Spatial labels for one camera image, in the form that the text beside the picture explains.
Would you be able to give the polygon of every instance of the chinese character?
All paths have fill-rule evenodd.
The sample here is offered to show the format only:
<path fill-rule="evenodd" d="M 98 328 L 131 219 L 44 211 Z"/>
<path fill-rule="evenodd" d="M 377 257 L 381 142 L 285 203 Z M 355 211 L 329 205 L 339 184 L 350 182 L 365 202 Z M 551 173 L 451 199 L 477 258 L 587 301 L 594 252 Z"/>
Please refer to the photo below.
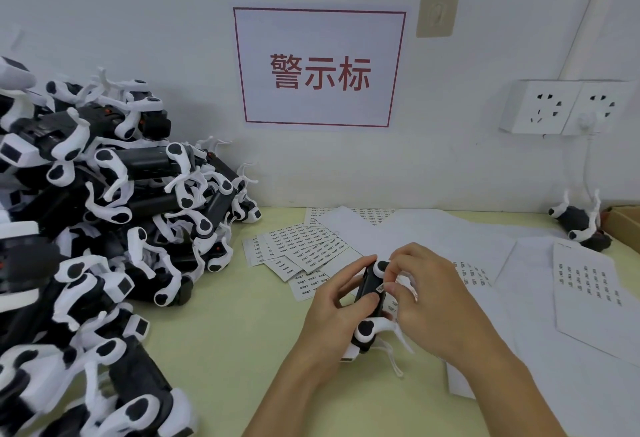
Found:
<path fill-rule="evenodd" d="M 355 59 L 353 60 L 354 63 L 370 63 L 371 60 L 368 59 Z M 362 88 L 362 81 L 364 80 L 364 85 L 365 88 L 369 88 L 369 77 L 366 75 L 363 75 L 363 73 L 368 73 L 371 71 L 371 68 L 353 68 L 353 65 L 351 63 L 349 63 L 349 57 L 345 56 L 344 57 L 344 63 L 340 64 L 340 68 L 342 69 L 342 72 L 340 74 L 340 78 L 338 78 L 339 82 L 342 82 L 342 90 L 346 91 L 347 90 L 347 81 L 349 79 L 349 77 L 353 77 L 351 79 L 351 82 L 349 83 L 349 86 L 352 87 L 354 90 L 358 91 Z"/>
<path fill-rule="evenodd" d="M 272 73 L 276 75 L 276 88 L 298 88 L 298 75 L 301 74 L 302 68 L 298 63 L 302 58 L 296 58 L 293 55 L 271 55 Z"/>
<path fill-rule="evenodd" d="M 332 63 L 333 58 L 309 58 L 309 61 Z M 317 85 L 314 85 L 314 90 L 322 90 L 322 78 L 324 76 L 323 74 L 325 71 L 335 71 L 335 68 L 332 68 L 331 66 L 307 66 L 305 69 L 307 71 L 317 71 L 318 73 L 318 83 Z M 311 73 L 305 85 L 306 86 L 311 85 L 311 82 L 313 81 L 315 76 L 316 76 L 315 73 Z M 333 81 L 333 78 L 331 77 L 331 75 L 327 73 L 326 77 L 327 77 L 327 80 L 329 80 L 329 83 L 331 84 L 331 86 L 335 86 L 335 82 Z"/>

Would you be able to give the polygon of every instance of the pile of robot toys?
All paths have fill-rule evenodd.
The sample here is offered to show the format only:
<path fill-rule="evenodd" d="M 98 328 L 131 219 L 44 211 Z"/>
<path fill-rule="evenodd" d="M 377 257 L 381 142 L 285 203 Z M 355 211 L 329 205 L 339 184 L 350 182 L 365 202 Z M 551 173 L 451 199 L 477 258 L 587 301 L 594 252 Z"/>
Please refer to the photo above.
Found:
<path fill-rule="evenodd" d="M 34 436 L 191 435 L 191 404 L 125 299 L 181 305 L 227 266 L 231 223 L 260 219 L 250 164 L 234 172 L 212 138 L 166 140 L 142 80 L 99 69 L 84 86 L 48 82 L 51 99 L 35 84 L 0 57 L 0 435 L 51 412 L 82 372 L 84 397 Z"/>

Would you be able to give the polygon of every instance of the person's right hand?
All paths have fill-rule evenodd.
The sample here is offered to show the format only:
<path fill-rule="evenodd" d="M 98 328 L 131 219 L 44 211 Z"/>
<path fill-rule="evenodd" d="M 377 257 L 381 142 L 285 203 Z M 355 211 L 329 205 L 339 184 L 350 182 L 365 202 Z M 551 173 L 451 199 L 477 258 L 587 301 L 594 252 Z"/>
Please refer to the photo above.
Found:
<path fill-rule="evenodd" d="M 396 282 L 402 271 L 413 276 L 417 301 Z M 447 259 L 417 243 L 405 245 L 391 254 L 384 282 L 385 290 L 398 302 L 397 321 L 403 332 L 462 373 L 482 368 L 497 356 L 510 355 Z"/>

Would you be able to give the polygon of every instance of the forearm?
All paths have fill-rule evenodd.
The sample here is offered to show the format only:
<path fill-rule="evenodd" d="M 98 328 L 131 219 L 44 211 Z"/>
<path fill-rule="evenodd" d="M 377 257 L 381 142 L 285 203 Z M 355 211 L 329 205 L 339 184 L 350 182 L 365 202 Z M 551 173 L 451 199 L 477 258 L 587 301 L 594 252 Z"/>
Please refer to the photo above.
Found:
<path fill-rule="evenodd" d="M 284 360 L 243 437 L 299 436 L 317 385 L 292 355 Z"/>
<path fill-rule="evenodd" d="M 506 345 L 463 373 L 492 437 L 566 437 L 529 369 Z"/>

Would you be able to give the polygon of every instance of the wall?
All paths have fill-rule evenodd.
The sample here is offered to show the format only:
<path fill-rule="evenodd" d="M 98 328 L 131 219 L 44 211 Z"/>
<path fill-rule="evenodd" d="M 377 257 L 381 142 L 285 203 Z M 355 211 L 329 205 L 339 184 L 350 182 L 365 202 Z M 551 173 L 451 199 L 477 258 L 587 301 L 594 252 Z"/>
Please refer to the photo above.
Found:
<path fill-rule="evenodd" d="M 460 0 L 453 36 L 436 39 L 417 39 L 411 14 L 388 131 L 244 126 L 234 5 L 338 3 L 415 12 L 418 1 L 0 0 L 0 28 L 14 22 L 27 30 L 15 56 L 43 80 L 59 72 L 82 80 L 101 65 L 110 77 L 155 85 L 174 139 L 233 138 L 222 148 L 230 164 L 259 161 L 253 193 L 264 205 L 546 209 L 561 195 L 565 172 L 578 169 L 583 139 L 512 136 L 497 125 L 512 80 L 558 76 L 589 0 Z M 631 35 L 638 5 L 622 2 L 634 10 L 616 0 L 589 65 L 592 77 L 638 73 L 637 56 L 627 64 L 632 55 L 625 50 L 638 37 Z M 638 127 L 628 114 L 594 145 L 606 198 L 640 198 L 638 163 L 618 159 L 624 144 L 637 158 Z M 334 146 L 329 153 L 327 146 Z M 562 159 L 571 162 L 571 154 L 573 164 L 564 169 Z"/>

